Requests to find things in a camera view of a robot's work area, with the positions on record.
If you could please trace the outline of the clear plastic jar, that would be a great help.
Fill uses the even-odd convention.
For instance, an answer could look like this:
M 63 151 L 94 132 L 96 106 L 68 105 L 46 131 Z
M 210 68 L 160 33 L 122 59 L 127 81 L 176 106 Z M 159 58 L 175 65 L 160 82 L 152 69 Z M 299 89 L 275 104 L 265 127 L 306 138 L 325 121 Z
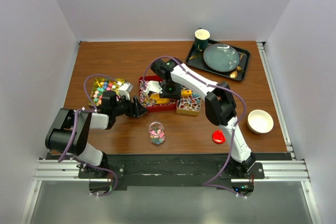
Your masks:
M 165 129 L 162 123 L 152 122 L 149 125 L 149 136 L 153 145 L 161 145 L 165 141 Z

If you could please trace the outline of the gold tin of lollipops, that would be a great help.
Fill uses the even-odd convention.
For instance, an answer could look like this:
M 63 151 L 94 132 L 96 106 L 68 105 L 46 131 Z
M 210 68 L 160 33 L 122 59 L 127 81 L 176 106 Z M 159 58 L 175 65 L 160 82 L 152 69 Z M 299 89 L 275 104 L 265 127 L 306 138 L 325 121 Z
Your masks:
M 201 111 L 202 98 L 191 89 L 182 86 L 181 98 L 176 103 L 178 114 L 198 116 Z

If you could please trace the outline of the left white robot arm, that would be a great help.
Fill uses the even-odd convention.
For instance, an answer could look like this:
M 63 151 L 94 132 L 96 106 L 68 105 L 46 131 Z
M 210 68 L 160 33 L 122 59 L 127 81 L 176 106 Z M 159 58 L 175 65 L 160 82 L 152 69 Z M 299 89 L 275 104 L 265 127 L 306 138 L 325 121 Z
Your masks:
M 88 143 L 89 131 L 109 130 L 118 116 L 139 118 L 147 112 L 136 96 L 130 100 L 125 94 L 118 96 L 114 91 L 106 91 L 96 111 L 61 108 L 46 135 L 45 145 L 61 154 L 58 162 L 72 157 L 97 178 L 113 177 L 106 153 Z

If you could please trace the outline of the tin of star candies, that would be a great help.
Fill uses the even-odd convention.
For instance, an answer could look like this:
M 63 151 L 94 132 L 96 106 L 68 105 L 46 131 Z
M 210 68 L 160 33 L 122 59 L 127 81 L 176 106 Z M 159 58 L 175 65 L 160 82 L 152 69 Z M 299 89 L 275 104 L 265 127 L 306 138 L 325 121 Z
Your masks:
M 102 95 L 106 91 L 114 91 L 117 94 L 118 100 L 120 97 L 119 87 L 124 83 L 126 83 L 126 80 L 121 78 L 116 78 L 116 81 L 114 81 L 107 77 L 95 77 L 90 91 L 90 99 L 96 107 L 99 107 L 102 103 Z

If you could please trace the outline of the yellow plastic scoop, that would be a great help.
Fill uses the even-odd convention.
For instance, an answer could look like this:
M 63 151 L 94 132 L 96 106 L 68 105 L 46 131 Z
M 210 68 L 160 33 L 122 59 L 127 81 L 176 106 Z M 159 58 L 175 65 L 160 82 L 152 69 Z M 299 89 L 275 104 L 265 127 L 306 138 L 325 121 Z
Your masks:
M 181 91 L 181 97 L 188 97 L 190 95 L 192 95 L 192 90 Z M 161 98 L 158 93 L 152 94 L 150 98 L 155 101 L 155 104 L 168 104 L 173 100 L 173 98 Z

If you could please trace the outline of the red tin swirl lollipops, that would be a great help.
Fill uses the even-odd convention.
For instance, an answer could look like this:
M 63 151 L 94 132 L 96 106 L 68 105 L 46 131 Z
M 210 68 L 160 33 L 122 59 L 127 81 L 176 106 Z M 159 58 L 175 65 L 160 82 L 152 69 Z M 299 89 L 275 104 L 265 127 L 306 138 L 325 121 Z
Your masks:
M 151 99 L 149 95 L 142 91 L 143 78 L 139 78 L 139 97 L 140 103 L 147 108 L 148 112 L 164 112 L 172 111 L 176 109 L 176 100 L 171 99 L 167 104 L 156 104 L 154 99 Z

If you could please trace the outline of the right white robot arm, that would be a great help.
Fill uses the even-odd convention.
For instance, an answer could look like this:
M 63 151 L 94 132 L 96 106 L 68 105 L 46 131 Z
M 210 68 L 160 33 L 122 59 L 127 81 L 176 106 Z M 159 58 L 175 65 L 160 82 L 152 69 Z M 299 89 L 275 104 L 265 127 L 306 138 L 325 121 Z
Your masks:
M 247 111 L 242 97 L 231 90 L 228 83 L 208 80 L 174 57 L 169 57 L 167 62 L 159 57 L 148 68 L 163 80 L 160 92 L 163 98 L 181 98 L 182 86 L 201 97 L 207 119 L 218 126 L 228 140 L 229 158 L 235 163 L 235 175 L 239 178 L 250 175 L 256 158 L 239 128 L 239 122 Z

